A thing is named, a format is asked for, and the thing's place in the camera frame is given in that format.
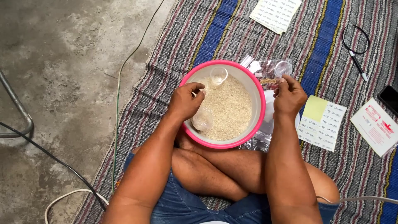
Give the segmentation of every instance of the woven mat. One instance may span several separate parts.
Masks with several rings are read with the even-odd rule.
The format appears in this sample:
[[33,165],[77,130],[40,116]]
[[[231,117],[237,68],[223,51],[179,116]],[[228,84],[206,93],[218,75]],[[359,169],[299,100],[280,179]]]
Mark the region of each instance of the woven mat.
[[[398,2],[305,0],[283,35],[276,35],[249,18],[256,3],[256,0],[177,0],[147,61],[147,70],[121,113],[118,178],[128,152],[142,145],[153,132],[173,90],[189,70],[212,59],[240,62],[251,55],[256,59],[291,58],[294,77],[308,95],[348,107],[335,152],[302,142],[306,161],[326,172],[343,197],[377,195],[398,199],[396,150],[380,158],[349,122],[385,85],[398,89]],[[370,50],[358,56],[369,74],[369,82],[365,83],[358,75],[340,41],[348,24],[357,24],[370,36]],[[362,44],[356,35],[351,40],[353,45]],[[108,199],[112,151],[111,147],[104,155],[94,182],[94,188]],[[228,202],[216,198],[206,198],[205,203],[216,210],[228,206]],[[390,203],[346,202],[332,222],[396,223],[397,211],[398,206]],[[98,223],[101,215],[99,204],[89,194],[74,223]]]

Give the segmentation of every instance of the forearm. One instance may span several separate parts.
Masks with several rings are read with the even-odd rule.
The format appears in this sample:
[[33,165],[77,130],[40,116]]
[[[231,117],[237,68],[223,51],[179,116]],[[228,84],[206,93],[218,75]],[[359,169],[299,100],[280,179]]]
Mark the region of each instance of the forearm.
[[182,121],[166,114],[158,127],[141,146],[123,175],[115,191],[107,215],[118,220],[129,217],[126,210],[140,207],[147,218],[160,198],[166,185],[173,153],[173,144]]
[[314,208],[315,190],[302,159],[294,120],[276,118],[265,163],[265,189],[271,206]]

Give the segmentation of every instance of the metal chair leg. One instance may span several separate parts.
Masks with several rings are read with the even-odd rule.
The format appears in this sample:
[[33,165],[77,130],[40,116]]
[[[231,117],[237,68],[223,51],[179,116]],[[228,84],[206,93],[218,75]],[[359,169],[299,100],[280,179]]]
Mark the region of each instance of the metal chair leg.
[[[18,97],[15,94],[14,90],[12,90],[10,84],[8,83],[6,77],[4,76],[3,72],[1,71],[1,69],[0,69],[0,81],[3,84],[4,88],[6,89],[8,95],[10,96],[12,101],[14,102],[15,106],[21,112],[21,114],[23,115],[24,119],[27,122],[27,128],[25,128],[25,130],[21,131],[22,134],[26,135],[33,128],[33,120],[30,117],[30,115],[27,113],[25,108],[23,107],[21,101],[18,99]],[[17,138],[17,137],[20,137],[20,136],[18,134],[16,134],[16,133],[0,133],[0,138]]]

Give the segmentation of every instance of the man's left hand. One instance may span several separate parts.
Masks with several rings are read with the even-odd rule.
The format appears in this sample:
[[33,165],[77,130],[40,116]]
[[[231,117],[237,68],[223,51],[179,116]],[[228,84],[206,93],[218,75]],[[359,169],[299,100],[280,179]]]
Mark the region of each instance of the man's left hand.
[[184,122],[192,118],[205,99],[205,85],[201,83],[187,83],[174,90],[167,114]]

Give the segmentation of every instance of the concrete floor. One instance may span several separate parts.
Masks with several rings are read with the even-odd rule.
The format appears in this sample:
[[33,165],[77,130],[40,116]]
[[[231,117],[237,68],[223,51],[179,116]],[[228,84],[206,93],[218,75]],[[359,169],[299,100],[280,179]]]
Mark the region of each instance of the concrete floor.
[[[115,126],[117,73],[160,0],[0,1],[0,68],[35,123],[33,140],[89,181]],[[173,5],[165,0],[122,73],[121,109]],[[2,85],[0,120],[24,122]],[[47,205],[86,188],[21,138],[0,139],[0,223],[44,223]],[[56,204],[51,223],[70,223],[83,198]]]

